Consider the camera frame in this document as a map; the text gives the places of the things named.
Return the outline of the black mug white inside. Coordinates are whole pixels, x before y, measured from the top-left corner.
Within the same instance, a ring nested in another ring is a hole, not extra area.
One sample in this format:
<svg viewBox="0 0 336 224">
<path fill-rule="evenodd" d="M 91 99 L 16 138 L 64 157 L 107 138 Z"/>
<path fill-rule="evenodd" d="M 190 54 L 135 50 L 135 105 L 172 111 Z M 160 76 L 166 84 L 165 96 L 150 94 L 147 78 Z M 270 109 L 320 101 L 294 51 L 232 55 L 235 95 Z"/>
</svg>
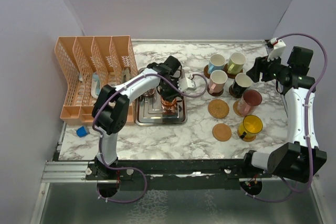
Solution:
<svg viewBox="0 0 336 224">
<path fill-rule="evenodd" d="M 235 98 L 241 98 L 252 83 L 253 81 L 248 75 L 239 73 L 236 75 L 233 84 L 229 87 L 229 94 Z"/>
</svg>

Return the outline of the orange mug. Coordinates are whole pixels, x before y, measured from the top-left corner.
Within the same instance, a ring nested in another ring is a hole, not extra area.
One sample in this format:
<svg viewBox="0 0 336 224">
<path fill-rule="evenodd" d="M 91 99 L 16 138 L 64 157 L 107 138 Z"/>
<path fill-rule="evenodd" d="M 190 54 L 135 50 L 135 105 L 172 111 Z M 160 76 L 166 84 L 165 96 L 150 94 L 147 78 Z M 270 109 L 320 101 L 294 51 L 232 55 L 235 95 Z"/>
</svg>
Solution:
<svg viewBox="0 0 336 224">
<path fill-rule="evenodd" d="M 162 106 L 162 114 L 163 115 L 178 115 L 181 108 L 179 102 L 182 100 L 178 100 L 175 98 L 173 101 L 169 102 L 161 98 L 161 106 Z"/>
</svg>

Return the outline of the lilac mug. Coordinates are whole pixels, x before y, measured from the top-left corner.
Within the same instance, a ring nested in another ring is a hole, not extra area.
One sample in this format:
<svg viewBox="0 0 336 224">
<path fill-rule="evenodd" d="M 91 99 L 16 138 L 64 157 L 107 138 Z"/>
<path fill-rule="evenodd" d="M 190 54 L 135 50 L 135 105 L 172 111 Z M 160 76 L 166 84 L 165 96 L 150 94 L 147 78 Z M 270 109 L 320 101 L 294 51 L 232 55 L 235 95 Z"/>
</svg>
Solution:
<svg viewBox="0 0 336 224">
<path fill-rule="evenodd" d="M 148 91 L 146 91 L 145 93 L 143 93 L 144 97 L 151 97 L 156 93 L 156 89 L 150 89 Z"/>
</svg>

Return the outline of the pale yellow mug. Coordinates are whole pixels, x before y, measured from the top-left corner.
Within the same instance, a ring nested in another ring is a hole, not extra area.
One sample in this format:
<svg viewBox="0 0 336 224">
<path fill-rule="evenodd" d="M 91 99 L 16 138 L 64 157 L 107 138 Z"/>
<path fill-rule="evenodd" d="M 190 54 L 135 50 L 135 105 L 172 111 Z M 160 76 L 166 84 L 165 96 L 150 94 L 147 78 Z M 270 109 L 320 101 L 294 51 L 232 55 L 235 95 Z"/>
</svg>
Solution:
<svg viewBox="0 0 336 224">
<path fill-rule="evenodd" d="M 227 72 L 229 74 L 238 74 L 242 71 L 244 64 L 246 63 L 246 56 L 241 52 L 232 53 L 227 65 Z"/>
</svg>

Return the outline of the dusty pink mug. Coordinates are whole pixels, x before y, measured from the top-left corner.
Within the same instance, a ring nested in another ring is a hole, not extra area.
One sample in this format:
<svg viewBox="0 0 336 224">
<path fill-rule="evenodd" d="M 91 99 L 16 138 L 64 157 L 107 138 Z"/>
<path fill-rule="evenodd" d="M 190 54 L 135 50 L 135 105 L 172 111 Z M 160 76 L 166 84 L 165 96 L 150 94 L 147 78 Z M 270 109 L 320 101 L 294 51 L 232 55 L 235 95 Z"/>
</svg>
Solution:
<svg viewBox="0 0 336 224">
<path fill-rule="evenodd" d="M 237 105 L 237 111 L 241 116 L 252 114 L 262 103 L 262 95 L 253 89 L 244 92 Z"/>
</svg>

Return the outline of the white mug pink handle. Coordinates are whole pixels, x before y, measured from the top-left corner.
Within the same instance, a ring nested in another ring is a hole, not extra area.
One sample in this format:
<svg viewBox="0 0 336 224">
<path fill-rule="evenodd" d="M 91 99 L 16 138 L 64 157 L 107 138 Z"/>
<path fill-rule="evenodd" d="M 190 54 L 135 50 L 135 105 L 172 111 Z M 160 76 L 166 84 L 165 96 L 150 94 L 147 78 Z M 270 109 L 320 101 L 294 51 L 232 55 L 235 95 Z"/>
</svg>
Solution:
<svg viewBox="0 0 336 224">
<path fill-rule="evenodd" d="M 227 74 L 223 70 L 215 70 L 211 73 L 209 79 L 210 92 L 220 92 L 224 89 L 225 83 L 228 79 Z"/>
</svg>

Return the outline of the light blue mug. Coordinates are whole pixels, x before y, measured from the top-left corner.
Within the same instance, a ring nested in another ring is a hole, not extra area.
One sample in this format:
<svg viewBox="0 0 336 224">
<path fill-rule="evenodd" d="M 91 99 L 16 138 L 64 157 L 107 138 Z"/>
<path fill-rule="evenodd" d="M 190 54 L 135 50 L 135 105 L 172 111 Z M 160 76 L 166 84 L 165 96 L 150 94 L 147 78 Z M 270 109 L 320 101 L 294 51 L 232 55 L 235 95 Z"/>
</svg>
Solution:
<svg viewBox="0 0 336 224">
<path fill-rule="evenodd" d="M 215 70 L 223 70 L 226 59 L 220 54 L 211 55 L 208 63 L 208 74 L 211 74 Z"/>
</svg>

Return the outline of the dark walnut coaster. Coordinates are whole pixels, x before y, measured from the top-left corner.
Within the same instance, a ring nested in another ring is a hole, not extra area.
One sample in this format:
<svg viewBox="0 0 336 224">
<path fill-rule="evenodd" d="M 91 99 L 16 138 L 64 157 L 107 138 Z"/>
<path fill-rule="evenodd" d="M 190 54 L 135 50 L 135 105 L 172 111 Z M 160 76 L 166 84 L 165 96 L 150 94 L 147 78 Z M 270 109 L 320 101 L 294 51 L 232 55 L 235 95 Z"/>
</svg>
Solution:
<svg viewBox="0 0 336 224">
<path fill-rule="evenodd" d="M 213 97 L 219 97 L 219 96 L 221 96 L 223 94 L 224 89 L 222 89 L 220 92 L 212 92 L 211 93 L 209 86 L 207 86 L 207 92 L 208 92 L 208 94 L 210 94 Z"/>
</svg>

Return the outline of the brown ringed wooden coaster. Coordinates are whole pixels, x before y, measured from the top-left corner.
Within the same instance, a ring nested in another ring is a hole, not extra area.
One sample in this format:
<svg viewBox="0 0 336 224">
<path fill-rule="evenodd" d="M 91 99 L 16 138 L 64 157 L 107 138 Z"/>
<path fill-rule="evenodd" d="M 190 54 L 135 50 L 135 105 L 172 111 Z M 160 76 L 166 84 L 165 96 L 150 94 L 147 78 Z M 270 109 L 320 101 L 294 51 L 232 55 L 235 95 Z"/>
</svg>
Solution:
<svg viewBox="0 0 336 224">
<path fill-rule="evenodd" d="M 208 65 L 204 67 L 203 74 L 206 78 L 210 78 L 210 74 L 208 73 Z"/>
</svg>

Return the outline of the woven rattan coaster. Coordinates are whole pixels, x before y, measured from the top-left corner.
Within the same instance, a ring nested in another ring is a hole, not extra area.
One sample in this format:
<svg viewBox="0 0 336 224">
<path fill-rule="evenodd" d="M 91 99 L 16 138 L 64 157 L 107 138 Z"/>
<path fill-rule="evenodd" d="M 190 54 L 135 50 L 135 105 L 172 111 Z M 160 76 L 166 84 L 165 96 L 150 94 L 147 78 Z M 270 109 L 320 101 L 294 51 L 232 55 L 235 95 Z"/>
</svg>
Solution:
<svg viewBox="0 0 336 224">
<path fill-rule="evenodd" d="M 238 115 L 238 116 L 246 116 L 248 114 L 249 108 L 248 108 L 248 104 L 246 102 L 243 101 L 236 101 L 233 104 L 233 109 L 234 112 Z"/>
<path fill-rule="evenodd" d="M 215 99 L 208 104 L 208 112 L 214 118 L 223 119 L 229 114 L 229 106 L 225 101 Z"/>
</svg>

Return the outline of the light wood round coaster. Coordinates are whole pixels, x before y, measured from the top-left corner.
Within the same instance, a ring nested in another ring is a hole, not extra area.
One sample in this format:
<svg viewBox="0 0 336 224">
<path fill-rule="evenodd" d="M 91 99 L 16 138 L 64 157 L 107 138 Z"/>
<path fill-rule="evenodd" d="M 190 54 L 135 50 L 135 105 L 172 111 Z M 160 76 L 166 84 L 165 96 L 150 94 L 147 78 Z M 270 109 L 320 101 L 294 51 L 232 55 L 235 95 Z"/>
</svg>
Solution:
<svg viewBox="0 0 336 224">
<path fill-rule="evenodd" d="M 228 125 L 218 123 L 213 127 L 212 134 L 218 141 L 226 142 L 231 138 L 232 131 Z"/>
</svg>

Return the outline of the light wood grooved coaster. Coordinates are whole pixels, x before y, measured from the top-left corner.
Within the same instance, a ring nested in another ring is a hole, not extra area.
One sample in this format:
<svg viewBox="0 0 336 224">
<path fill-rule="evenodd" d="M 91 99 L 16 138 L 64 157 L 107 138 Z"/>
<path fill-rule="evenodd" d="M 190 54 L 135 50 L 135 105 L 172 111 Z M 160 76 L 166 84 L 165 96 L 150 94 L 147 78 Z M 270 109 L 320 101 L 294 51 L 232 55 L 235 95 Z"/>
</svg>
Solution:
<svg viewBox="0 0 336 224">
<path fill-rule="evenodd" d="M 257 134 L 253 134 L 248 131 L 237 130 L 238 137 L 245 142 L 252 142 L 256 139 Z"/>
</svg>

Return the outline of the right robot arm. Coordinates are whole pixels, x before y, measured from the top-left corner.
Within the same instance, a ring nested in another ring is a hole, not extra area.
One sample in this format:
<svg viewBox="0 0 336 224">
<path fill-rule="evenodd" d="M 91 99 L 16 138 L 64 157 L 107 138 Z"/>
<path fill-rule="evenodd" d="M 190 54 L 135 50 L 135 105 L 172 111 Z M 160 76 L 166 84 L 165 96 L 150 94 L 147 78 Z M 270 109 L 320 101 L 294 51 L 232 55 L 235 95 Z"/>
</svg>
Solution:
<svg viewBox="0 0 336 224">
<path fill-rule="evenodd" d="M 286 65 L 281 63 L 285 46 L 276 44 L 265 57 L 255 59 L 247 71 L 253 82 L 276 80 L 282 87 L 281 96 L 288 117 L 287 142 L 271 153 L 249 151 L 241 171 L 254 177 L 260 170 L 307 183 L 325 164 L 327 154 L 319 149 L 314 134 L 313 103 L 315 79 L 308 76 L 313 51 L 293 47 Z"/>
</svg>

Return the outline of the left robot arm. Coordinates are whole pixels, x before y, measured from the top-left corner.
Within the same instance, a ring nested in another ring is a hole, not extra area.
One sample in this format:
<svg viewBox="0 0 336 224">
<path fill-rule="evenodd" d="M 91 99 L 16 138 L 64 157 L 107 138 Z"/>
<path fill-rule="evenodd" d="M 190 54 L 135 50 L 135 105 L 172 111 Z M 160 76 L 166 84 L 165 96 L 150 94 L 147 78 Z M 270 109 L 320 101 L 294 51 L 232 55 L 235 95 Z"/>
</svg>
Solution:
<svg viewBox="0 0 336 224">
<path fill-rule="evenodd" d="M 172 103 L 181 93 L 177 79 L 173 76 L 181 69 L 181 63 L 169 56 L 163 63 L 151 63 L 131 80 L 112 87 L 108 84 L 101 89 L 92 110 L 92 129 L 99 132 L 97 160 L 98 173 L 104 179 L 115 175 L 117 159 L 116 145 L 118 132 L 125 126 L 130 103 L 150 89 L 159 87 L 163 101 Z"/>
</svg>

